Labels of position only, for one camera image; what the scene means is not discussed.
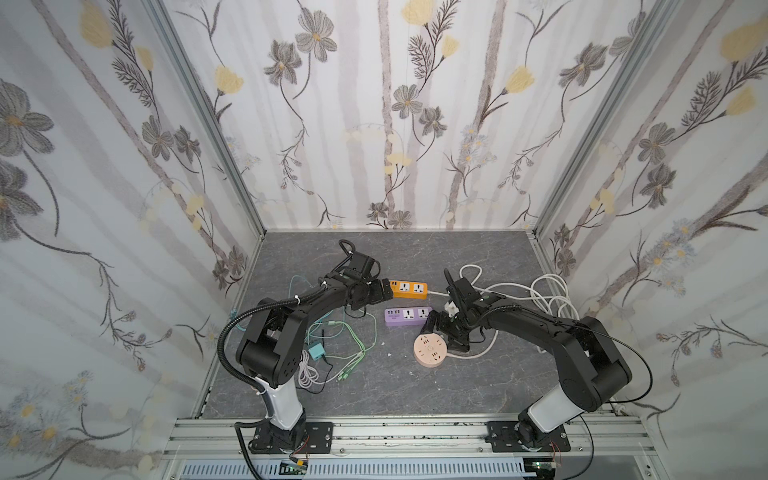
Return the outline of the orange power strip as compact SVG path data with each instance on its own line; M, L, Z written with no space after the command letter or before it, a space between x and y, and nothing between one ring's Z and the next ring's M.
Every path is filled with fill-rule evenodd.
M426 300L428 296L428 286L422 282L391 280L390 287L395 298Z

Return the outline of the purple power strip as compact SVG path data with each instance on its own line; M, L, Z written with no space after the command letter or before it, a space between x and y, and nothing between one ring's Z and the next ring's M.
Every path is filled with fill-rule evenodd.
M389 308L384 313L385 324L388 327L423 325L431 311L432 308L428 306Z

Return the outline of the pink round power strip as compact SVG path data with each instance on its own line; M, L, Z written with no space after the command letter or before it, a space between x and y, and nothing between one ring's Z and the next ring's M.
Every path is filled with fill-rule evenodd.
M419 335L413 344L415 360L423 367L436 368L447 358L447 345L443 338L435 333Z

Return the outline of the teal USB charger plug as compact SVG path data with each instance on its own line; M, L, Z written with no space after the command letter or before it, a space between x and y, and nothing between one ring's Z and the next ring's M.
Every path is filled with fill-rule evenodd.
M326 355L325 347L321 342L315 342L309 345L307 352L314 361L319 361Z

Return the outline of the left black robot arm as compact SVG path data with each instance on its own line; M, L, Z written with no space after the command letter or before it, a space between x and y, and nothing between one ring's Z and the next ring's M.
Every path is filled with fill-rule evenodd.
M259 440L296 451L307 437L306 412L298 399L295 375L309 326L336 309L366 309L394 297L379 277L380 262L342 241L346 257L308 291L283 300L265 298L221 330L216 355L233 378L255 389L266 407Z

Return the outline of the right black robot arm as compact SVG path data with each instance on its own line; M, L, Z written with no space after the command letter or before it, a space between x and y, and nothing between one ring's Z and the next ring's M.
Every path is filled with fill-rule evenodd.
M533 450L583 413L596 411L632 380L631 369L596 318L568 319L531 309L500 293L482 293L471 282L444 271L449 305L431 313L427 325L447 341L447 351L466 354L470 334L480 329L506 332L554 358L558 384L519 413L517 443Z

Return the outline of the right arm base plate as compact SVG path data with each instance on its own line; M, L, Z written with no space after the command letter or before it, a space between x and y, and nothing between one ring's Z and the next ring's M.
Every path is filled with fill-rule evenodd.
M571 451L565 429L560 426L545 433L532 423L489 421L485 441L494 453L565 453Z

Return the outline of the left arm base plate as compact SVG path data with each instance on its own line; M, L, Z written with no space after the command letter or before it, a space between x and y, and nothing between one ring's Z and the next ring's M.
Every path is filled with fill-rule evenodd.
M283 430L269 420L254 427L254 435L247 443L252 454L329 454L333 441L332 422L302 422L293 429Z

